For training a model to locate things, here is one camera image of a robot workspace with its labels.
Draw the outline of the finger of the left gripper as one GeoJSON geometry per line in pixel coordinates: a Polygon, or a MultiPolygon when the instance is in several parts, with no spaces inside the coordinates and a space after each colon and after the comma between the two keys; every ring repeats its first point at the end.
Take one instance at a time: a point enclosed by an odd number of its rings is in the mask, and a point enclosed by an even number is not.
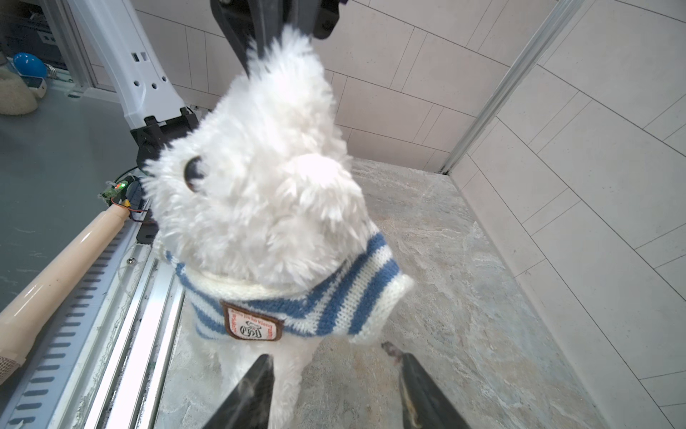
{"type": "Polygon", "coordinates": [[[339,0],[286,0],[285,23],[315,39],[325,40],[339,22],[339,0]]]}
{"type": "Polygon", "coordinates": [[[265,50],[268,2],[261,0],[210,1],[211,12],[246,72],[250,54],[265,50]]]}

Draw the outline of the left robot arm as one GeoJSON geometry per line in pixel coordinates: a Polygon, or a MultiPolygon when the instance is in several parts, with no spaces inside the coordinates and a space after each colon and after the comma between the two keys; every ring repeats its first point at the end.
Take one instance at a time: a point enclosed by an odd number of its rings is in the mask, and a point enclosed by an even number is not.
{"type": "MultiPolygon", "coordinates": [[[[170,141],[198,127],[169,82],[148,36],[128,1],[71,1],[71,11],[84,28],[111,78],[139,151],[138,168],[157,159],[170,141]]],[[[248,45],[263,55],[285,26],[327,39],[339,21],[337,1],[212,1],[212,15],[242,66],[248,45]]]]}

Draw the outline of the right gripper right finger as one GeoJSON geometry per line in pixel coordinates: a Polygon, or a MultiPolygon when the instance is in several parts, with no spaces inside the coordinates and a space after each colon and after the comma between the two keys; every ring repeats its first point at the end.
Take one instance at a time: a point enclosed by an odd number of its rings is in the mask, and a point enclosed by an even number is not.
{"type": "Polygon", "coordinates": [[[413,354],[403,352],[390,341],[384,341],[382,348],[399,366],[405,429],[471,428],[413,354]]]}

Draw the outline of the blue white striped sweater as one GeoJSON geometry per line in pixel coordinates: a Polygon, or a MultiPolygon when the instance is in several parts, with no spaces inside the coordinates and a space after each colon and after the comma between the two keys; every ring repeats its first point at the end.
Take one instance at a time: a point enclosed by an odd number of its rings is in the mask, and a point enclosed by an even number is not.
{"type": "Polygon", "coordinates": [[[206,275],[171,253],[165,258],[186,290],[203,339],[275,342],[287,334],[368,343],[379,337],[394,307],[414,286],[376,225],[371,233],[362,254],[302,293],[206,275]]]}

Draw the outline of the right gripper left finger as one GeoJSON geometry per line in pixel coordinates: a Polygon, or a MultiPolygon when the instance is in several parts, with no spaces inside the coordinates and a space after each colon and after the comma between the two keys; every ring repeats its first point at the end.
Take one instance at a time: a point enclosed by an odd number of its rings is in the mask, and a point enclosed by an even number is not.
{"type": "Polygon", "coordinates": [[[267,429],[275,376],[273,357],[261,355],[203,429],[267,429]]]}

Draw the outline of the white teddy bear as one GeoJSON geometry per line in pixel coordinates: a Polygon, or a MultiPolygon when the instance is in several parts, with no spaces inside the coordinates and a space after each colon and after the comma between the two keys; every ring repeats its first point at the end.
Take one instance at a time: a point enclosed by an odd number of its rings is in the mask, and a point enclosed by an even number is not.
{"type": "MultiPolygon", "coordinates": [[[[250,54],[248,71],[198,128],[146,164],[164,255],[206,275],[302,293],[362,254],[373,225],[334,107],[300,30],[285,27],[263,55],[250,54]]],[[[227,388],[259,356],[273,357],[269,427],[286,428],[322,339],[203,340],[227,388]]]]}

